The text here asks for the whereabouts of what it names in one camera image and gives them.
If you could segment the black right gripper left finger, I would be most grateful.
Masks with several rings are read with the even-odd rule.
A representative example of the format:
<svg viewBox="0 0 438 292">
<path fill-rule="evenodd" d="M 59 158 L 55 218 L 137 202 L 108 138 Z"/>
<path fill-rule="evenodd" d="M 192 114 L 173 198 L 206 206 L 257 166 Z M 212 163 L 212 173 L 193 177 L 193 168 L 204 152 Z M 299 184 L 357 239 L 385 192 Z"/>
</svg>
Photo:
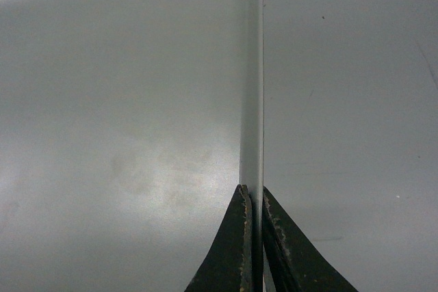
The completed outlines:
<svg viewBox="0 0 438 292">
<path fill-rule="evenodd" d="M 252 291 L 253 211 L 246 185 L 235 188 L 218 232 L 186 291 Z"/>
</svg>

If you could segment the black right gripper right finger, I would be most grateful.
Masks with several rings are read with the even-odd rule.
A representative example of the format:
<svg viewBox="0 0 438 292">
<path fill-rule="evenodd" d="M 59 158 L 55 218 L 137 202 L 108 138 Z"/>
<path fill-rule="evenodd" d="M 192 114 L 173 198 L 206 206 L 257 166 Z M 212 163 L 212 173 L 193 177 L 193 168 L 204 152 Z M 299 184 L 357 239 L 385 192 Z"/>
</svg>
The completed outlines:
<svg viewBox="0 0 438 292">
<path fill-rule="evenodd" d="M 315 248 L 267 187 L 262 237 L 267 291 L 356 291 Z"/>
</svg>

